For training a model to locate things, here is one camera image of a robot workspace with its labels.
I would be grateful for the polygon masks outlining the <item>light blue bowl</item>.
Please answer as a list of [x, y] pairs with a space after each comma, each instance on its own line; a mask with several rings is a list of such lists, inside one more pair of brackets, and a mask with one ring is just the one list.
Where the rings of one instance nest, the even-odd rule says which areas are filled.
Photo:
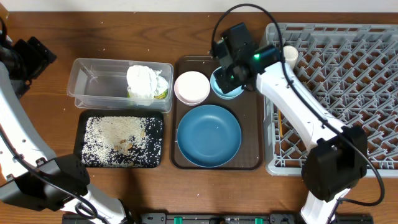
[[221, 91], [221, 88], [218, 86], [218, 84], [216, 82], [216, 78], [215, 78], [215, 75], [221, 73], [222, 71], [223, 71], [222, 67], [218, 67], [211, 74], [211, 77], [210, 77], [211, 89], [214, 91], [214, 93], [219, 98], [224, 99], [224, 100], [232, 100], [232, 99], [236, 98], [237, 96], [239, 96], [240, 94], [242, 94], [244, 90], [241, 87], [238, 87], [229, 93], [223, 93]]

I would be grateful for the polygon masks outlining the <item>cream cup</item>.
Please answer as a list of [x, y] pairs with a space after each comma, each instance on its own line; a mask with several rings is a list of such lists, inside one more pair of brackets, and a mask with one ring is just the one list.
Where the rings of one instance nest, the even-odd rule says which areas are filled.
[[299, 57], [298, 50], [291, 45], [286, 45], [283, 47], [283, 51], [284, 51], [285, 62], [288, 63], [289, 67], [293, 70], [295, 68], [295, 65]]

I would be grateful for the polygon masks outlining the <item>pink bowl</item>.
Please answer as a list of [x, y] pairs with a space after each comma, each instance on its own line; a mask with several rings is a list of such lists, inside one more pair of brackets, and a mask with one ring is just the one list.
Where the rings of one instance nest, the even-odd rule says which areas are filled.
[[174, 84], [176, 97], [188, 106], [202, 103], [210, 94], [210, 81], [202, 73], [189, 71], [178, 76]]

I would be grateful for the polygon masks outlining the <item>dark blue plate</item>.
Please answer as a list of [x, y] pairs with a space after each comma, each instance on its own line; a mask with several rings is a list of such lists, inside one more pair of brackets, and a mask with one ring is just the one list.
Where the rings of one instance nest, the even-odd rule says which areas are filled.
[[238, 153], [243, 140], [237, 118], [217, 105], [190, 110], [177, 128], [177, 145], [188, 161], [199, 167], [223, 166]]

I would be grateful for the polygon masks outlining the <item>green yellow snack wrapper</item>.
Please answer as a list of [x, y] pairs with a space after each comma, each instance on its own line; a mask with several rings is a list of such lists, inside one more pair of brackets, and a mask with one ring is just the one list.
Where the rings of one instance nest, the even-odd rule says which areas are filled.
[[[163, 93], [154, 96], [154, 99], [156, 99], [156, 100], [163, 100], [163, 99], [165, 99], [165, 98], [167, 97], [167, 95], [168, 95], [168, 90], [165, 90]], [[131, 91], [131, 89], [128, 89], [128, 90], [127, 90], [127, 96], [128, 96], [129, 98], [132, 98], [132, 97], [133, 97], [133, 92]]]

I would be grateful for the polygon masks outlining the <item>white napkin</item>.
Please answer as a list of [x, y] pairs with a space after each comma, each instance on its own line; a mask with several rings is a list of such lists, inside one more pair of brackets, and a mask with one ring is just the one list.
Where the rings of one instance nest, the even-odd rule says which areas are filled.
[[128, 68], [127, 90], [131, 89], [132, 99], [137, 105], [149, 106], [156, 100], [154, 96], [168, 90], [169, 83], [161, 73], [162, 70], [153, 70], [143, 65], [133, 65]]

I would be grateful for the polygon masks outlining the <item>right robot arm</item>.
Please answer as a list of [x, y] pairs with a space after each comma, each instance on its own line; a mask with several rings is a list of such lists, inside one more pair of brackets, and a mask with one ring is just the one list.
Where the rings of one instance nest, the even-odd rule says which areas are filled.
[[216, 76], [222, 92], [253, 84], [298, 132], [308, 151], [301, 171], [308, 188], [301, 217], [305, 223], [332, 222], [338, 204], [367, 174], [364, 130], [347, 127], [327, 112], [285, 61], [283, 46], [259, 47], [243, 23], [212, 40], [210, 54], [222, 68]]

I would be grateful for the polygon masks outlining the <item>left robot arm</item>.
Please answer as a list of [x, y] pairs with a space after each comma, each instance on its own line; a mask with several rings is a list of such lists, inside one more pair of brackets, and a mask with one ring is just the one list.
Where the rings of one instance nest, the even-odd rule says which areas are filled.
[[12, 44], [1, 34], [1, 201], [42, 211], [72, 212], [91, 223], [134, 223], [126, 206], [90, 182], [70, 154], [57, 156], [20, 104], [21, 96], [56, 59], [35, 37]]

